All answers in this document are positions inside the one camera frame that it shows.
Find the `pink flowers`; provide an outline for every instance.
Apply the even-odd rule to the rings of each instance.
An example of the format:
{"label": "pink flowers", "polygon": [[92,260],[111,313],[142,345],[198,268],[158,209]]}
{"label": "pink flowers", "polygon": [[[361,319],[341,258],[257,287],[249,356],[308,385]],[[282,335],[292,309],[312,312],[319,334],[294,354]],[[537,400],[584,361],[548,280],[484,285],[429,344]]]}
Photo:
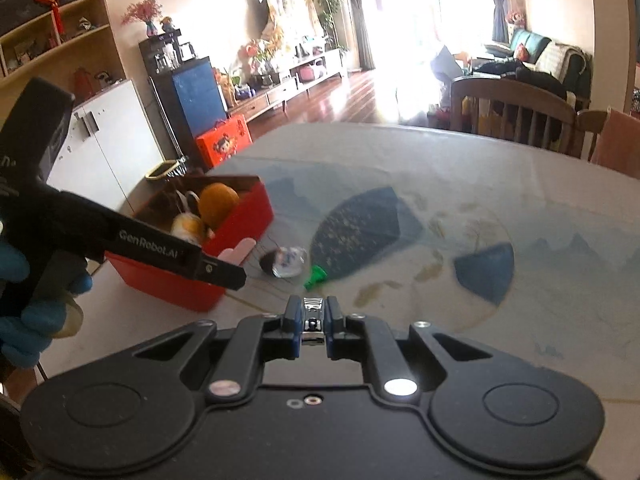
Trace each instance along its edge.
{"label": "pink flowers", "polygon": [[258,55],[258,48],[253,44],[246,46],[246,54],[248,57],[256,57]]}
{"label": "pink flowers", "polygon": [[524,27],[527,24],[527,17],[522,10],[512,10],[506,17],[507,23]]}
{"label": "pink flowers", "polygon": [[127,7],[126,14],[122,17],[122,24],[133,22],[152,22],[154,18],[162,16],[162,5],[156,0],[143,0]]}

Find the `wooden chair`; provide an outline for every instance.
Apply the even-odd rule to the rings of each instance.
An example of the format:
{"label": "wooden chair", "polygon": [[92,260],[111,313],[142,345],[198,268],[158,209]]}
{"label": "wooden chair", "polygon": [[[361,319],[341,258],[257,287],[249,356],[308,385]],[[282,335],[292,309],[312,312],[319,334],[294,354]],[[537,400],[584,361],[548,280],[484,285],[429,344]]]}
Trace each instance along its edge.
{"label": "wooden chair", "polygon": [[591,160],[591,157],[593,157],[598,136],[604,128],[604,123],[607,121],[607,117],[609,117],[609,112],[604,110],[583,110],[578,112],[578,120],[576,122],[575,129],[578,132],[581,132],[582,135],[584,135],[585,132],[591,132],[593,134],[591,147],[589,148],[589,157],[587,159],[589,161]]}
{"label": "wooden chair", "polygon": [[[462,131],[462,101],[465,97],[488,100],[489,110],[494,110],[494,103],[504,104],[500,118],[500,131],[496,135],[499,139],[506,139],[509,111],[514,110],[515,107],[517,107],[513,128],[515,142],[523,142],[524,140],[529,146],[537,145],[548,150],[551,145],[551,119],[560,121],[561,133],[558,151],[565,155],[580,157],[582,144],[580,143],[578,146],[578,142],[575,142],[577,139],[574,138],[577,114],[569,103],[551,92],[506,78],[477,76],[457,78],[451,84],[451,129],[453,131]],[[524,132],[525,128],[523,127],[524,110],[532,112],[528,132]],[[477,134],[478,106],[474,107],[471,120],[471,132]],[[542,139],[540,139],[541,136],[537,136],[536,133],[542,131],[542,121],[545,121],[545,125],[541,135]]]}

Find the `green fan handle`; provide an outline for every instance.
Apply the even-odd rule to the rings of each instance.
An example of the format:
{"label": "green fan handle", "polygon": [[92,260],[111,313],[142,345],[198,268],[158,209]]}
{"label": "green fan handle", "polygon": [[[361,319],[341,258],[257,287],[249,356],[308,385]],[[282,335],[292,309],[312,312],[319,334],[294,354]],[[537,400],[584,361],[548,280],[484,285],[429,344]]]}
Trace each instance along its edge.
{"label": "green fan handle", "polygon": [[306,290],[311,290],[318,283],[322,283],[326,280],[327,275],[324,269],[320,266],[314,265],[311,267],[311,277],[305,283]]}

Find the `sofa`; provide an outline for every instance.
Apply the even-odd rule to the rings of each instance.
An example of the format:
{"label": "sofa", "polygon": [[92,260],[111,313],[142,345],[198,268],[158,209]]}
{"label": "sofa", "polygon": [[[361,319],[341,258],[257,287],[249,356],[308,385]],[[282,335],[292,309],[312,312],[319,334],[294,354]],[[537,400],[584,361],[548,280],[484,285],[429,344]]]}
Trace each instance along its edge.
{"label": "sofa", "polygon": [[580,48],[553,41],[524,28],[517,28],[511,43],[486,44],[489,54],[497,58],[513,57],[519,44],[529,52],[525,65],[539,72],[548,72],[557,78],[568,92],[577,99],[576,109],[587,108],[591,97],[591,64],[589,57]]}

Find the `screw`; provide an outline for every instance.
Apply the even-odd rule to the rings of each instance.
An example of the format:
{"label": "screw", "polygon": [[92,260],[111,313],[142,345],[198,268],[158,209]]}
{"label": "screw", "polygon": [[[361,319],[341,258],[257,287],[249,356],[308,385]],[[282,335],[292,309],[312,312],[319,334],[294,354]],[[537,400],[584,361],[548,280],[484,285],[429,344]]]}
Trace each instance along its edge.
{"label": "screw", "polygon": [[233,397],[242,390],[240,384],[235,381],[222,379],[209,385],[209,391],[217,397]]}
{"label": "screw", "polygon": [[418,390],[418,385],[411,379],[391,379],[385,383],[385,391],[396,397],[407,397]]}
{"label": "screw", "polygon": [[287,406],[289,406],[292,410],[301,410],[305,407],[305,403],[300,399],[289,399],[287,401]]}
{"label": "screw", "polygon": [[305,404],[307,406],[317,406],[318,404],[322,404],[322,397],[309,395],[305,397]]}

